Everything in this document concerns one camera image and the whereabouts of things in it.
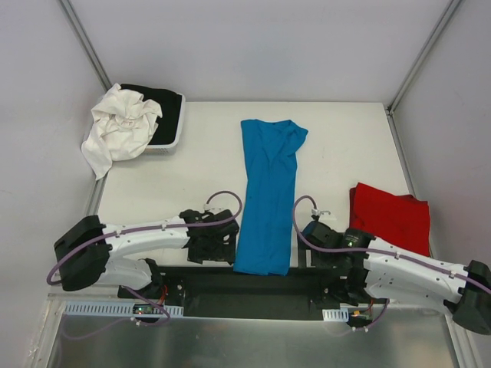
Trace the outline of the red t-shirt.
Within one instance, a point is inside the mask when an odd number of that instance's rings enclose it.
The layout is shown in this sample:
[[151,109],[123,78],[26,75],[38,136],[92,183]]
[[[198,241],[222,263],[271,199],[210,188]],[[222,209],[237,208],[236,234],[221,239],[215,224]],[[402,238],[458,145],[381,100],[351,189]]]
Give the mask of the red t-shirt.
[[349,191],[349,226],[430,256],[430,208],[411,194],[393,195],[359,182]]

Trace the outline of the blue t-shirt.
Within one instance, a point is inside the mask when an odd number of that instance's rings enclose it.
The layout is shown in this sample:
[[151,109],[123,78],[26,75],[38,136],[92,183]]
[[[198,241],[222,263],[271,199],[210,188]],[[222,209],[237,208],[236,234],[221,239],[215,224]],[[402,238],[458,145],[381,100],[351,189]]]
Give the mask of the blue t-shirt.
[[285,276],[290,268],[296,153],[308,130],[291,120],[241,122],[247,185],[233,270]]

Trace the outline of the white laundry basket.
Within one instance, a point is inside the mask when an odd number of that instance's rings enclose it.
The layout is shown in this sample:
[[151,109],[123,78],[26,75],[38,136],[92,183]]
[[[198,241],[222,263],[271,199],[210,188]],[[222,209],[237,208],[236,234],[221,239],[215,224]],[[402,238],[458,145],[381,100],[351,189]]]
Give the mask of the white laundry basket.
[[114,84],[91,109],[93,126],[82,143],[87,158],[133,159],[150,146],[175,146],[186,99],[177,92]]

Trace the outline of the white t-shirt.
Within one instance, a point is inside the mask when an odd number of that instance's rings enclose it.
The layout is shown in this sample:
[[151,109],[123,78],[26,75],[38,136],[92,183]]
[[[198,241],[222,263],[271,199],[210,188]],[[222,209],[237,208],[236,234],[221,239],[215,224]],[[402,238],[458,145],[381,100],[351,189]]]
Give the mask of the white t-shirt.
[[93,124],[81,152],[99,180],[114,162],[134,159],[147,148],[163,113],[156,101],[114,84],[91,115]]

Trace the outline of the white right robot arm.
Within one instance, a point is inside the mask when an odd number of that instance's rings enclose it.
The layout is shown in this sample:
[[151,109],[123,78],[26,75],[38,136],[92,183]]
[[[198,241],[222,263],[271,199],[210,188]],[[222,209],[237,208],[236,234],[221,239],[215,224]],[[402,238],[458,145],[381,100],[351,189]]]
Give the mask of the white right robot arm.
[[313,218],[298,246],[327,278],[330,298],[352,306],[376,300],[416,304],[448,315],[476,334],[490,333],[490,269],[419,255],[361,230],[336,232]]

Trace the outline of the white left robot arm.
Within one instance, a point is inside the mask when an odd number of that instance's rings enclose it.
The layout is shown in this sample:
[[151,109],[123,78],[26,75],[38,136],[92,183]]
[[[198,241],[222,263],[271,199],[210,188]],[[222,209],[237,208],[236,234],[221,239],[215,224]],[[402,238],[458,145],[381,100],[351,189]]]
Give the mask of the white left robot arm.
[[96,215],[80,220],[54,243],[57,281],[64,291],[79,291],[94,284],[117,285],[156,297],[163,281],[157,262],[134,255],[184,250],[189,262],[233,264],[239,224],[231,211],[185,210],[172,218],[143,225],[104,224]]

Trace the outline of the black robot base mount plate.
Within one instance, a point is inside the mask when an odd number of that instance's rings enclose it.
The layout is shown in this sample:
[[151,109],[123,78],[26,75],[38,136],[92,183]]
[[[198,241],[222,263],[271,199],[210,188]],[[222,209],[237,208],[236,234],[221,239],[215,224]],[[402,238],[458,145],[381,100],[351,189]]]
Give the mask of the black robot base mount plate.
[[137,292],[187,317],[321,320],[322,312],[341,305],[382,304],[364,291],[348,290],[344,272],[292,268],[286,276],[240,274],[231,268],[154,269],[149,285]]

